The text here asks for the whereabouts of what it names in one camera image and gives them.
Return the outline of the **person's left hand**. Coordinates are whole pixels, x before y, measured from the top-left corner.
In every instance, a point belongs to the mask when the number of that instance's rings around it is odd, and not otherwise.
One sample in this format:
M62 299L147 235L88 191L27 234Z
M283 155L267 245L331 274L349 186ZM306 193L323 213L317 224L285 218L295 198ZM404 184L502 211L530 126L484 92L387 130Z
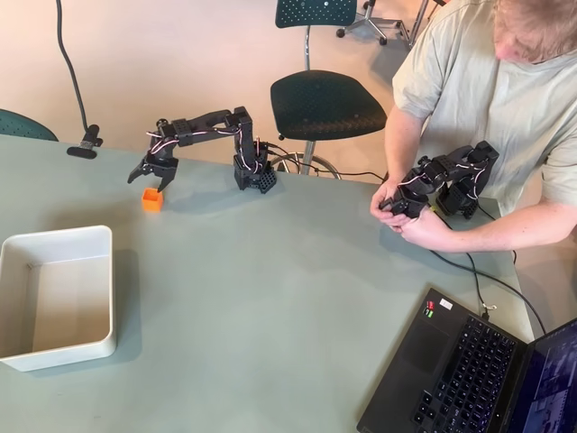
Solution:
M417 218L396 223L392 230L411 244L437 251L448 245L453 234L443 219L429 208L422 210Z

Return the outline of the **person's right hand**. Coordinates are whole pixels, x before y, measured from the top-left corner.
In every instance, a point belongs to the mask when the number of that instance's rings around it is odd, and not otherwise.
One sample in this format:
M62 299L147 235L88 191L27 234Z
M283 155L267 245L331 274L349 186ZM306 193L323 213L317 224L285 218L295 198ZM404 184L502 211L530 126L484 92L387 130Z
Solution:
M391 198L396 192L400 180L388 178L385 180L378 190L373 194L370 204L371 214L377 218L382 224L387 226L403 226L409 221L409 218L404 214L393 215L390 211L381 207L381 204Z

